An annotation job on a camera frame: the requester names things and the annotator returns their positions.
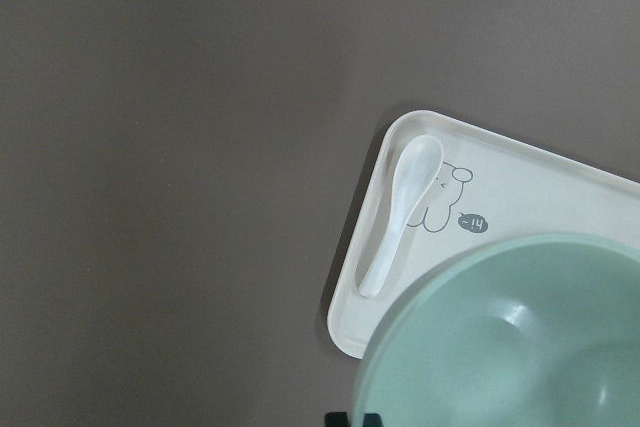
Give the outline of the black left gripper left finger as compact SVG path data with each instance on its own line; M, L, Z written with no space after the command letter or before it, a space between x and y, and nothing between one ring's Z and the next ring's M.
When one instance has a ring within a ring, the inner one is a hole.
M327 412L324 415L324 426L325 427L350 427L348 413L344 411Z

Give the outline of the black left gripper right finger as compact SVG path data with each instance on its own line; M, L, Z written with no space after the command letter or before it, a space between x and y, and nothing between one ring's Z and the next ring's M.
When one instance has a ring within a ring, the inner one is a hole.
M378 413L365 413L362 427L383 427L382 417Z

